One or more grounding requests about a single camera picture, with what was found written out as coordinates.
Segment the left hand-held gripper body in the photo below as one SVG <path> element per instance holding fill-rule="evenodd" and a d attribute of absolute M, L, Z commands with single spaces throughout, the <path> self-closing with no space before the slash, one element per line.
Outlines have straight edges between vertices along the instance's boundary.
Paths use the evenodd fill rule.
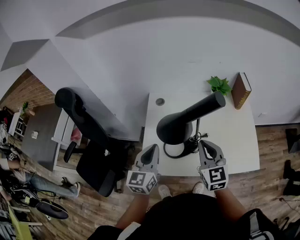
<path fill-rule="evenodd" d="M 126 186 L 135 194 L 149 195 L 158 184 L 157 165 L 132 165 L 127 173 Z"/>

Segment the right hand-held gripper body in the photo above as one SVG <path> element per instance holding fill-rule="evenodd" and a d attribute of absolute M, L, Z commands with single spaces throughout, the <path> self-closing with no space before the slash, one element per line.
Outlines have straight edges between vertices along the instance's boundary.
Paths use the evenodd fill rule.
<path fill-rule="evenodd" d="M 210 166 L 200 168 L 200 176 L 208 191 L 217 191 L 227 187 L 228 167 L 226 159 L 218 160 Z"/>

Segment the black desk lamp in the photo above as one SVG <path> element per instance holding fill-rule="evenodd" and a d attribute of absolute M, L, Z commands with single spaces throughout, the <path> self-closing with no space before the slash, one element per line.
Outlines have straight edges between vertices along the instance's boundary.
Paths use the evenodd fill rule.
<path fill-rule="evenodd" d="M 225 104 L 225 97 L 220 92 L 214 92 L 182 112 L 163 117 L 157 124 L 156 132 L 164 143 L 164 153 L 171 159 L 196 153 L 201 139 L 200 118 L 225 107 Z M 166 145 L 178 144 L 183 144 L 183 151 L 179 155 L 171 156 L 167 153 Z"/>

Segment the person's left forearm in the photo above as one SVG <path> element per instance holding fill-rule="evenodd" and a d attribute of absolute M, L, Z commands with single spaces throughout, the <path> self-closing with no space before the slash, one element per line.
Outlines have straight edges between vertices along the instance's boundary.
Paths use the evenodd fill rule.
<path fill-rule="evenodd" d="M 135 195 L 125 213 L 118 220 L 116 227 L 124 230 L 131 225 L 132 222 L 140 224 L 145 218 L 145 214 L 149 205 L 149 199 L 149 195 Z"/>

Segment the person's right forearm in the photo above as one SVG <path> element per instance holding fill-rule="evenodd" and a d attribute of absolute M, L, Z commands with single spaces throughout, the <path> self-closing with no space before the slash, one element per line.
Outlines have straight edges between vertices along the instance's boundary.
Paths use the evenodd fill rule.
<path fill-rule="evenodd" d="M 224 216 L 228 221 L 235 223 L 247 213 L 245 207 L 234 196 L 228 188 L 215 191 L 216 201 Z"/>

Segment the person's left white shoe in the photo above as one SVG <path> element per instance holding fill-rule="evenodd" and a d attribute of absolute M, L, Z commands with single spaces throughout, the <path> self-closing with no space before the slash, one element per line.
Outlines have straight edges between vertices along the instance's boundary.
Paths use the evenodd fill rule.
<path fill-rule="evenodd" d="M 159 193 L 162 200 L 167 198 L 167 197 L 172 197 L 170 189 L 167 185 L 160 185 L 158 187 L 158 193 Z"/>

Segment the person's black clothing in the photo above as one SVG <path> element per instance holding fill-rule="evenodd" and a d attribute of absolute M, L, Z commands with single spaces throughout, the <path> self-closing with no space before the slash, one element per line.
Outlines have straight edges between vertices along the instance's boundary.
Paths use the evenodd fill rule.
<path fill-rule="evenodd" d="M 216 198 L 186 193 L 167 197 L 145 214 L 133 230 L 103 225 L 87 240 L 286 240 L 260 209 L 233 222 Z"/>

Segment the black office chair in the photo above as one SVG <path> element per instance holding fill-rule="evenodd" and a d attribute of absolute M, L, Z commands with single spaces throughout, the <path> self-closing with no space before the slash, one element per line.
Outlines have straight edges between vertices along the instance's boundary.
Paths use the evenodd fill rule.
<path fill-rule="evenodd" d="M 89 139 L 84 149 L 76 148 L 75 141 L 68 144 L 64 161 L 68 162 L 72 154 L 80 154 L 76 171 L 94 190 L 104 197 L 108 197 L 112 191 L 119 192 L 117 182 L 125 178 L 128 152 L 135 146 L 109 137 L 86 112 L 82 99 L 72 89 L 59 89 L 54 101 L 71 118 L 82 135 Z"/>

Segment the brown hardcover book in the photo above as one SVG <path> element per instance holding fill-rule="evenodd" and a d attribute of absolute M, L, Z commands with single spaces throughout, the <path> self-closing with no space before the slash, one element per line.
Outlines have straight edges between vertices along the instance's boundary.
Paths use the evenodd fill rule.
<path fill-rule="evenodd" d="M 231 91 L 235 109 L 239 110 L 244 105 L 251 91 L 252 88 L 246 74 L 239 72 Z"/>

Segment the green potted plant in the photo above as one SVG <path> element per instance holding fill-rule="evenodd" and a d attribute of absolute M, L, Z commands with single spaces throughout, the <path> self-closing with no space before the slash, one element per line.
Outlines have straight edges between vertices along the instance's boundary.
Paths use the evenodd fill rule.
<path fill-rule="evenodd" d="M 220 92 L 223 96 L 227 96 L 228 93 L 232 91 L 232 88 L 229 86 L 229 81 L 225 79 L 220 79 L 217 76 L 212 76 L 207 83 L 211 86 L 211 91 Z"/>

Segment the pink bag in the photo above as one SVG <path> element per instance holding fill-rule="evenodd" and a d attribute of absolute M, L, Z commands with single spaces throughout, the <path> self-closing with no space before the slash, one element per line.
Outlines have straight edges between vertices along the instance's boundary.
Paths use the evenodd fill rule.
<path fill-rule="evenodd" d="M 75 142 L 77 144 L 77 146 L 79 146 L 81 143 L 81 138 L 82 138 L 82 134 L 81 134 L 80 130 L 77 127 L 75 127 L 72 131 L 70 140 L 72 142 Z"/>

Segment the black bag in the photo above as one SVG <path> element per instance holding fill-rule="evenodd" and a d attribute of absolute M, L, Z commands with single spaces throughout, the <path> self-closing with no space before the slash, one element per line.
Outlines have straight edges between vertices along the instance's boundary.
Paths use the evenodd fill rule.
<path fill-rule="evenodd" d="M 283 178 L 288 179 L 284 188 L 283 195 L 299 196 L 300 195 L 300 171 L 291 168 L 291 161 L 286 160 L 284 166 Z"/>

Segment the black metal stand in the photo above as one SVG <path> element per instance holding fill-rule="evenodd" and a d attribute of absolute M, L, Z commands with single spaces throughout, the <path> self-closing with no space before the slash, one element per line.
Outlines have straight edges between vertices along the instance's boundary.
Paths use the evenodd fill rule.
<path fill-rule="evenodd" d="M 290 128 L 285 130 L 286 140 L 288 145 L 288 152 L 295 153 L 300 151 L 300 134 L 298 134 L 296 128 Z"/>

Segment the white shelf unit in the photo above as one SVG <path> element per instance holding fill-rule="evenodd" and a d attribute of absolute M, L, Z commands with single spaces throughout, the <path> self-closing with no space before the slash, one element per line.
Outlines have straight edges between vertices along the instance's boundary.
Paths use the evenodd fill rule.
<path fill-rule="evenodd" d="M 8 134 L 11 136 L 15 136 L 18 135 L 20 137 L 24 137 L 24 121 L 23 118 L 21 117 L 21 113 L 20 112 L 16 112 L 13 115 L 9 130 L 8 130 Z"/>

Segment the yellow-green chair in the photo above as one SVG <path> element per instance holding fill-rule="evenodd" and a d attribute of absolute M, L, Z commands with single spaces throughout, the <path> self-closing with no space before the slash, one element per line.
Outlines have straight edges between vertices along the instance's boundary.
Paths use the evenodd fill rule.
<path fill-rule="evenodd" d="M 25 208 L 19 208 L 19 207 L 14 207 L 11 206 L 10 203 L 8 202 L 8 210 L 9 210 L 9 215 L 10 219 L 12 222 L 12 225 L 16 231 L 16 239 L 17 240 L 33 240 L 33 237 L 30 232 L 30 226 L 42 226 L 43 224 L 41 222 L 25 222 L 25 221 L 20 221 L 15 212 L 31 212 L 30 209 L 25 209 Z"/>

